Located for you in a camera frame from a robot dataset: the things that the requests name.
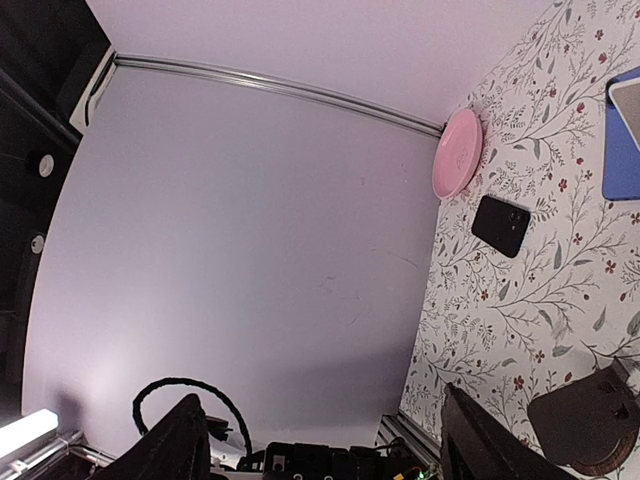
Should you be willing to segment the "white grey phone stand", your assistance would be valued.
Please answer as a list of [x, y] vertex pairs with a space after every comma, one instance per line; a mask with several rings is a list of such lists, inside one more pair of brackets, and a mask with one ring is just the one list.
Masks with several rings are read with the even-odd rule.
[[636, 148], [639, 148], [640, 134], [640, 79], [638, 77], [619, 80], [608, 88], [608, 95], [619, 113]]

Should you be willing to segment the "blue phone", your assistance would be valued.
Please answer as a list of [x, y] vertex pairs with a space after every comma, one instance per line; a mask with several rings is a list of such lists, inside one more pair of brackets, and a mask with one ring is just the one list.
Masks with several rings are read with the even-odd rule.
[[636, 148], [619, 113], [608, 95], [608, 88], [619, 80], [639, 78], [634, 68], [611, 78], [605, 89], [605, 142], [603, 163], [603, 196], [611, 201], [639, 199], [639, 148]]

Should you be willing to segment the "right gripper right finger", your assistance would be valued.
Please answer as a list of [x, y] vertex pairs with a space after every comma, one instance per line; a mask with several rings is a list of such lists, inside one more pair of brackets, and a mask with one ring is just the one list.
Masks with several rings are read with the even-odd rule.
[[444, 479], [570, 479], [449, 383], [442, 405]]

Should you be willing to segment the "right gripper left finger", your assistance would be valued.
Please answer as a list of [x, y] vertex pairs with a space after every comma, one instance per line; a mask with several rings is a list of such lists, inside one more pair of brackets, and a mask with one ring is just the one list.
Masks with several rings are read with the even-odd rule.
[[204, 410], [186, 395], [146, 435], [93, 479], [209, 479], [211, 455]]

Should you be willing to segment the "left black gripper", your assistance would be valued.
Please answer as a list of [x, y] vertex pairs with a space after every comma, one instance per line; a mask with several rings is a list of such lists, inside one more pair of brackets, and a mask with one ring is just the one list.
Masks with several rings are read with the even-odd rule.
[[420, 463], [412, 457], [384, 456], [381, 447], [348, 449], [319, 444], [272, 442], [242, 458], [240, 472], [263, 479], [419, 479]]

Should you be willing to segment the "black round base stand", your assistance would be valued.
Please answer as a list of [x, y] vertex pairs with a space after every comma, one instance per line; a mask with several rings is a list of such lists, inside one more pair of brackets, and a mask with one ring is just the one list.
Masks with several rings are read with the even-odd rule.
[[532, 400], [528, 419], [547, 461], [586, 476], [614, 472], [639, 435], [639, 401], [619, 359]]

